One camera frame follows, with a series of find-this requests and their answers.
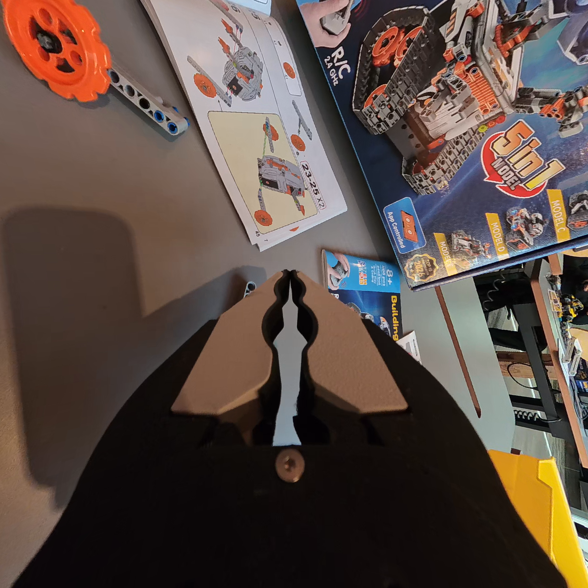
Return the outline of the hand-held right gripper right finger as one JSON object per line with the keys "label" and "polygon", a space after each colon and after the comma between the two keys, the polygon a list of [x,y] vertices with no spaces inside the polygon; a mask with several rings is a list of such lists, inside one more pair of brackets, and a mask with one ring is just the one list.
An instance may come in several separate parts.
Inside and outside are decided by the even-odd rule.
{"label": "hand-held right gripper right finger", "polygon": [[290,272],[305,339],[293,424],[302,445],[381,446],[373,416],[408,404],[360,315],[304,273]]}

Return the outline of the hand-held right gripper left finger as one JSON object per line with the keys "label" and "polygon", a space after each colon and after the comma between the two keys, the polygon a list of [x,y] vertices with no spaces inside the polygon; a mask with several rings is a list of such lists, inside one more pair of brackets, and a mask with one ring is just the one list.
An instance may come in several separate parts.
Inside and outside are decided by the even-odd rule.
{"label": "hand-held right gripper left finger", "polygon": [[278,272],[217,320],[172,405],[173,413],[233,425],[248,445],[270,445],[281,402],[275,339],[290,273]]}

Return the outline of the grey desk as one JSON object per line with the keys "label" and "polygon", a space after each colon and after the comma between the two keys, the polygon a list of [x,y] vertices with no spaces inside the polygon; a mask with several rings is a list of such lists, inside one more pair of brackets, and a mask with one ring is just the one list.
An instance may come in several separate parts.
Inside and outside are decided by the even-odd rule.
{"label": "grey desk", "polygon": [[[318,247],[394,257],[337,122],[327,154],[350,207],[273,252],[246,242],[195,124],[166,139],[114,97],[67,102],[1,41],[1,378],[19,446],[1,453],[1,584],[15,587],[506,587],[489,520],[465,520],[428,468],[457,449],[454,402],[405,352],[395,375],[432,408],[408,465],[379,438],[310,445],[300,481],[279,447],[197,438],[170,407],[247,276],[319,273]],[[343,160],[336,155],[343,146]]]}

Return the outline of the robot sticker sheet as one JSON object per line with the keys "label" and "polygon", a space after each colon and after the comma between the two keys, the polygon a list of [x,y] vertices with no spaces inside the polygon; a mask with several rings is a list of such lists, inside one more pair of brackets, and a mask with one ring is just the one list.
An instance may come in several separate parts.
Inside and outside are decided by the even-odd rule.
{"label": "robot sticker sheet", "polygon": [[422,357],[417,344],[416,332],[414,330],[401,337],[397,341],[397,344],[400,345],[411,357],[418,361],[418,363],[422,364]]}

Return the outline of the closed blue instruction booklet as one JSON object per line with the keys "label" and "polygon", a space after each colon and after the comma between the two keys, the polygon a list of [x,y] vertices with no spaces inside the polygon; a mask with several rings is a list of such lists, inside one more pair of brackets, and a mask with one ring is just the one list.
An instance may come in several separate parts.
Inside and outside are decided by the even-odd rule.
{"label": "closed blue instruction booklet", "polygon": [[322,250],[325,285],[335,298],[394,341],[403,337],[401,280],[393,263]]}

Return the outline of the wooden plank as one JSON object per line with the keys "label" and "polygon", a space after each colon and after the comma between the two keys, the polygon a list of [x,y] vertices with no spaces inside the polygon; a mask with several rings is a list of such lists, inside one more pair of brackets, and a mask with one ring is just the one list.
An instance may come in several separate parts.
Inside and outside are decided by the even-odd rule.
{"label": "wooden plank", "polygon": [[[496,351],[496,357],[504,377],[515,379],[535,379],[535,375],[525,352]],[[542,354],[541,361],[550,380],[556,379],[552,358],[549,354]]]}

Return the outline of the brown-topped background table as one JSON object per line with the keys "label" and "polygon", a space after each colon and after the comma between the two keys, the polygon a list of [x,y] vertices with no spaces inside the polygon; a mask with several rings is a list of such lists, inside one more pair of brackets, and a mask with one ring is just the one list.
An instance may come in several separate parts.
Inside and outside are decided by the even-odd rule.
{"label": "brown-topped background table", "polygon": [[[553,437],[573,442],[582,469],[587,471],[587,429],[584,426],[583,407],[587,393],[579,394],[575,377],[564,362],[566,346],[571,341],[562,334],[563,324],[552,311],[549,293],[553,291],[550,265],[544,259],[529,262],[525,268],[508,268],[474,278],[476,286],[488,286],[484,308],[489,308],[504,284],[521,278],[529,285],[532,301],[512,305],[512,315],[523,338],[524,351],[530,360],[538,398],[525,400],[519,394],[511,394],[511,404],[516,413],[516,424],[533,430],[548,432]],[[552,358],[556,379],[547,377],[541,361],[542,354]]]}

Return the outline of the blue toy robot box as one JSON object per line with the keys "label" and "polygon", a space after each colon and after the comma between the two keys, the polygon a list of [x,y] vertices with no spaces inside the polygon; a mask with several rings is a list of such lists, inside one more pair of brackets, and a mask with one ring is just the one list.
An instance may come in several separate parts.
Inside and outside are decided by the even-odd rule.
{"label": "blue toy robot box", "polygon": [[412,290],[587,243],[587,1],[297,4]]}

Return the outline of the open white instruction booklet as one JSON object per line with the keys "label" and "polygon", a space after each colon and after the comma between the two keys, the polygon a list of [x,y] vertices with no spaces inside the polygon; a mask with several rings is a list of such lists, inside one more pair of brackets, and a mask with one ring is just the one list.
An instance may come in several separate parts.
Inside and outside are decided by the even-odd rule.
{"label": "open white instruction booklet", "polygon": [[142,1],[253,245],[347,210],[281,26],[262,1]]}

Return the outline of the yellow plastic bin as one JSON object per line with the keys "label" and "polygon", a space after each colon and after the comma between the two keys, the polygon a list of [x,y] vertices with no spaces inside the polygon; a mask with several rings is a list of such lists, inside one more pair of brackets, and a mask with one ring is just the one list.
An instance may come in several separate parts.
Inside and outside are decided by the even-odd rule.
{"label": "yellow plastic bin", "polygon": [[512,505],[562,573],[568,587],[587,587],[587,565],[554,457],[488,451]]}

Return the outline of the orange gear wheel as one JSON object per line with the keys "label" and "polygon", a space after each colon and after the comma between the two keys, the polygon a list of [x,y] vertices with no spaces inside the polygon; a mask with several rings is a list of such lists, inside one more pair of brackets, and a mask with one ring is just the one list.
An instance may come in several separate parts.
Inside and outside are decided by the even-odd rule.
{"label": "orange gear wheel", "polygon": [[75,1],[1,1],[22,62],[56,94],[80,102],[107,92],[111,54],[90,11]]}

